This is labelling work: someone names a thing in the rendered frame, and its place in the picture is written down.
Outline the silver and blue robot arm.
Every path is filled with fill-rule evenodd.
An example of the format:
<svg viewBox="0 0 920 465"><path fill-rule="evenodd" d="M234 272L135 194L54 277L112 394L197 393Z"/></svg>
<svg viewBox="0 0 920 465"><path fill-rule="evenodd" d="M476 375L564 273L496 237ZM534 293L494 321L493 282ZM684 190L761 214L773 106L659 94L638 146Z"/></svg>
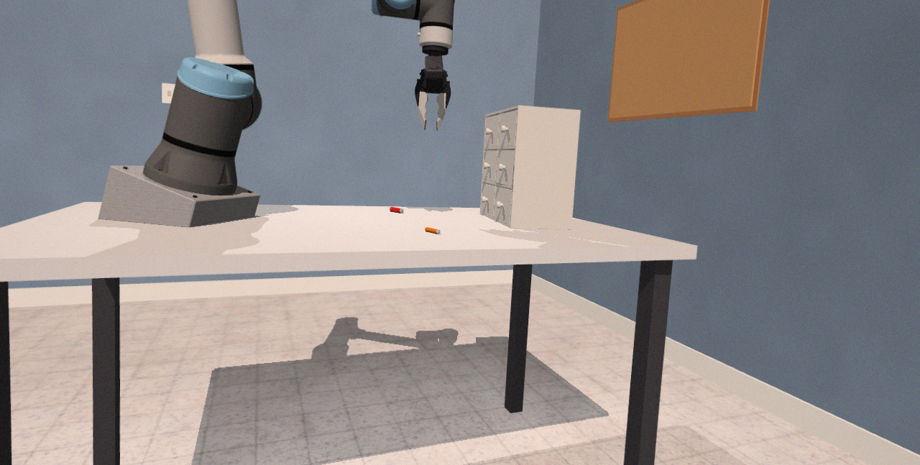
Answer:
<svg viewBox="0 0 920 465"><path fill-rule="evenodd" d="M196 57L181 63L163 139L142 173L184 192L232 195L239 139L262 113L262 94L254 63L244 56L236 0L187 2ZM454 3L372 0L372 13L420 20L418 45L451 49Z"/></svg>

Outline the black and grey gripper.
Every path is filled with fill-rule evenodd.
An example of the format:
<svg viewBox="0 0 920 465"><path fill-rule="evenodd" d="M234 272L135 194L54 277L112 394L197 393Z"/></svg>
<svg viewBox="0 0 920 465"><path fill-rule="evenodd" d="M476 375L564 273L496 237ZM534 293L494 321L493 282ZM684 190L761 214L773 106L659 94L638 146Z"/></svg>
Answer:
<svg viewBox="0 0 920 465"><path fill-rule="evenodd" d="M442 56L447 55L449 48L440 46L440 45L424 45L423 53L428 56ZM436 121L437 131L441 126L441 121L443 121L443 116L446 114L446 108L451 97L451 88L450 81L447 81L448 77L447 71L443 70L443 79L426 79L426 69L421 70L421 78L417 79L417 84L415 88L416 102L418 105L418 115L420 115L421 124L423 124L424 130L426 129L426 104L428 102L428 95L426 93L439 93L437 97L437 102L439 103L439 119Z"/></svg>

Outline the beige chest of drawers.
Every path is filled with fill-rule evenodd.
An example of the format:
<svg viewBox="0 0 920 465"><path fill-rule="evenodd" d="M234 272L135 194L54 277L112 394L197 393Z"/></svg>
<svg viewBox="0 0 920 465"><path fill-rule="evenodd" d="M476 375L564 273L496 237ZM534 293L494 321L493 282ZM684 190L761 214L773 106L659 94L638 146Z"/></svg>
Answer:
<svg viewBox="0 0 920 465"><path fill-rule="evenodd" d="M514 150L512 186L483 180L496 187L512 188L510 225L481 213L511 229L571 230L581 109L516 106L486 118L518 109L513 147L485 147L484 151Z"/></svg>

